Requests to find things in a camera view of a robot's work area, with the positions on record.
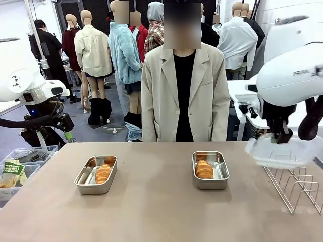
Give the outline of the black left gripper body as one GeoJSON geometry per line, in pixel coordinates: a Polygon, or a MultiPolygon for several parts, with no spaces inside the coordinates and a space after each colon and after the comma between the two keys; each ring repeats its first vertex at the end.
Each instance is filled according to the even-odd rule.
{"type": "MultiPolygon", "coordinates": [[[[29,114],[24,116],[24,120],[33,120],[36,118],[50,115],[52,114],[54,107],[54,104],[37,104],[26,106],[29,114]]],[[[41,134],[47,146],[63,146],[63,139],[52,127],[43,125],[41,128],[41,134]]],[[[40,140],[35,129],[23,128],[21,131],[21,136],[31,147],[41,146],[40,140]]]]}

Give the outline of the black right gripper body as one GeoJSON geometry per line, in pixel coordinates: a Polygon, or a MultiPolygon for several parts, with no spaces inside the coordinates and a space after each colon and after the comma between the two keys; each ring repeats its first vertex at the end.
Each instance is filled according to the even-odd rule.
{"type": "Polygon", "coordinates": [[[288,124],[288,118],[295,112],[296,106],[297,105],[281,107],[264,101],[263,119],[267,121],[270,131],[280,131],[283,127],[283,121],[288,124]]]}

